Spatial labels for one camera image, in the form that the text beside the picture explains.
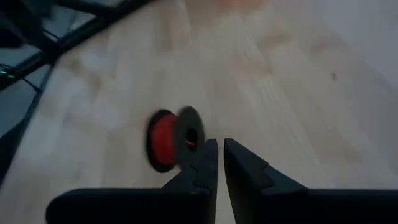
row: red thread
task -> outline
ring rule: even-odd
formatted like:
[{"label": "red thread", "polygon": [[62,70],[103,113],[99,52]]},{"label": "red thread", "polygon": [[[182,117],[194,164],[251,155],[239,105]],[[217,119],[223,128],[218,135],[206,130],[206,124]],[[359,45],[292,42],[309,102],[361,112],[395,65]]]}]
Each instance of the red thread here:
[{"label": "red thread", "polygon": [[167,115],[158,121],[152,131],[152,148],[156,159],[163,163],[174,164],[174,124],[177,117],[174,114]]}]

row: wire spool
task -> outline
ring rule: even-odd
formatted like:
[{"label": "wire spool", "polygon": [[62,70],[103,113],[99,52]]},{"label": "wire spool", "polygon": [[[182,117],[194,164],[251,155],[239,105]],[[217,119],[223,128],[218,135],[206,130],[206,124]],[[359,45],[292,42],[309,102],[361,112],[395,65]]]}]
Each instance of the wire spool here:
[{"label": "wire spool", "polygon": [[168,172],[176,164],[183,169],[204,143],[201,119],[191,106],[182,108],[178,117],[169,110],[159,110],[149,120],[146,153],[157,172]]}]

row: spool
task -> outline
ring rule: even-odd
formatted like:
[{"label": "spool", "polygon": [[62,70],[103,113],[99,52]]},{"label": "spool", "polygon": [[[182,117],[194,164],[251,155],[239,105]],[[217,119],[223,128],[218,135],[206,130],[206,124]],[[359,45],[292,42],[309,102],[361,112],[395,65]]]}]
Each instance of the spool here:
[{"label": "spool", "polygon": [[169,110],[159,110],[149,120],[146,132],[146,153],[157,172],[168,172],[176,164],[183,169],[205,143],[199,114],[191,106],[175,116]]}]

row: light wood floor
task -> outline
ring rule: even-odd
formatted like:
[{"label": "light wood floor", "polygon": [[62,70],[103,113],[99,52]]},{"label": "light wood floor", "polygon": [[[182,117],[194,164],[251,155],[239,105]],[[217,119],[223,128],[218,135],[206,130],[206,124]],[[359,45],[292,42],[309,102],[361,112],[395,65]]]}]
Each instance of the light wood floor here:
[{"label": "light wood floor", "polygon": [[160,187],[143,147],[157,108],[194,106],[223,139],[307,187],[397,188],[398,94],[300,1],[160,0],[65,54],[0,191],[0,223],[43,223],[79,187]]}]

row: metal bar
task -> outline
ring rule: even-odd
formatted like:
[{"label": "metal bar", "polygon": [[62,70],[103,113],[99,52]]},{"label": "metal bar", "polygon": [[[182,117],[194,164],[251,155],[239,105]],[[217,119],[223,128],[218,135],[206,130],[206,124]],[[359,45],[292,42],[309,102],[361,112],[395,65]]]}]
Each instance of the metal bar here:
[{"label": "metal bar", "polygon": [[62,7],[87,12],[96,16],[108,16],[116,12],[113,7],[81,0],[56,0],[55,3]]},{"label": "metal bar", "polygon": [[57,41],[57,44],[59,46],[58,51],[41,51],[15,66],[14,70],[12,71],[12,74],[15,76],[15,78],[8,78],[1,81],[0,91],[18,82],[18,80],[36,71],[41,66],[47,63],[54,63],[54,61],[56,61],[59,56],[61,56],[68,50],[76,47],[77,45],[94,36],[98,32],[105,30],[111,24],[117,22],[124,16],[139,9],[140,7],[146,5],[151,1],[153,0],[125,0],[115,7],[117,13],[111,14],[107,17],[96,17],[87,22],[85,25],[70,32],[65,37],[62,37],[59,41]]}]

